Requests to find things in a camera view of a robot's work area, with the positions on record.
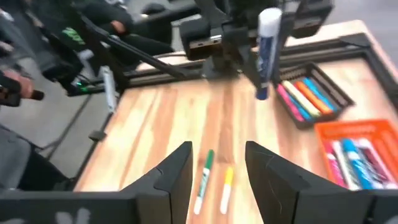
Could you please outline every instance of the marker tray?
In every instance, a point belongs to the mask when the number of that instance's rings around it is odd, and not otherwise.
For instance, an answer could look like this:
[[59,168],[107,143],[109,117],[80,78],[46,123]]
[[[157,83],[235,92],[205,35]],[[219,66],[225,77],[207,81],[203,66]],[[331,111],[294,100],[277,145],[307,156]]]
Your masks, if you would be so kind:
[[280,71],[278,79],[273,80],[274,88],[276,89],[281,81],[287,80],[294,84],[297,81],[303,80],[305,77],[309,78],[317,86],[319,92],[329,99],[330,103],[336,108],[336,110],[334,110],[333,113],[322,114],[319,117],[312,118],[310,121],[299,121],[295,118],[283,97],[278,91],[275,91],[277,98],[293,119],[298,129],[308,129],[315,123],[333,121],[339,117],[345,108],[354,104],[354,101],[335,82],[333,82],[325,72],[312,62]]
[[388,120],[326,122],[316,124],[314,129],[330,181],[336,183],[329,166],[324,144],[326,142],[339,141],[343,138],[366,138],[369,140],[391,174],[395,177],[395,180],[398,180],[398,134]]

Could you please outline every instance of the wooden tabletop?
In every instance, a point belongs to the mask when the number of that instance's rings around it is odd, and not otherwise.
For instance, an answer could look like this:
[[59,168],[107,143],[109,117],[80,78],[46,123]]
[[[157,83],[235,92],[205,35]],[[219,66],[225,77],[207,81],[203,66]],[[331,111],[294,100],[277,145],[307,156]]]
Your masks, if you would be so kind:
[[[306,39],[289,39],[287,45],[304,44],[341,35],[365,32],[374,48],[398,77],[387,55],[361,21],[322,27]],[[166,58],[182,63],[184,58]],[[356,102],[340,120],[389,119],[398,126],[394,113],[368,65],[362,59],[322,63],[319,66]],[[75,191],[115,191],[137,180],[184,141],[193,142],[193,184],[187,223],[262,223],[249,185],[244,145],[253,140],[284,158],[326,177],[326,170],[313,130],[299,131],[281,104],[271,96],[255,98],[245,78],[233,82],[205,80],[180,82],[128,90],[111,118]],[[193,204],[209,149],[215,151],[200,215]],[[225,171],[234,168],[233,191],[226,215],[220,213]]]

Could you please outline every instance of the orange plastic crate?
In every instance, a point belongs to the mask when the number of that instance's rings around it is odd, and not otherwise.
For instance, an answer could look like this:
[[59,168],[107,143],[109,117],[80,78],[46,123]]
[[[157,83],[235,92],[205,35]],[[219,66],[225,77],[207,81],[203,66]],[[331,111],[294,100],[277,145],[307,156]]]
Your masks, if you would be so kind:
[[371,141],[395,180],[398,180],[398,134],[388,120],[318,123],[315,125],[315,132],[330,181],[336,183],[326,156],[324,142],[343,138],[367,138]]

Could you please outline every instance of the green marker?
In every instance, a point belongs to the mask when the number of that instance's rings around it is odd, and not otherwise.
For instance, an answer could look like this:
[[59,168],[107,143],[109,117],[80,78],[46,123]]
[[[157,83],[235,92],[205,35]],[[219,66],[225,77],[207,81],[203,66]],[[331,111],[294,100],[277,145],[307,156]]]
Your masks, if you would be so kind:
[[203,203],[203,199],[205,198],[206,186],[207,186],[207,182],[209,180],[211,166],[213,165],[213,159],[214,159],[214,151],[212,149],[210,149],[209,153],[207,154],[205,167],[203,168],[203,176],[202,176],[201,182],[200,182],[200,188],[199,188],[199,193],[197,196],[197,201],[195,202],[195,206],[193,208],[193,212],[196,215],[199,215],[201,205]]

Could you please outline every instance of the green marker cap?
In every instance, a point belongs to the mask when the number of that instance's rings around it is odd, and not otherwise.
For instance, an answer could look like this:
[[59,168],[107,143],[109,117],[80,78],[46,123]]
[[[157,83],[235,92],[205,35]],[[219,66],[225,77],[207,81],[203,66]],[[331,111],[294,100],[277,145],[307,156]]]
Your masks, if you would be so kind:
[[206,164],[205,168],[206,169],[211,169],[211,166],[213,165],[213,159],[214,159],[214,151],[212,149],[209,150],[209,153],[207,154],[206,158]]

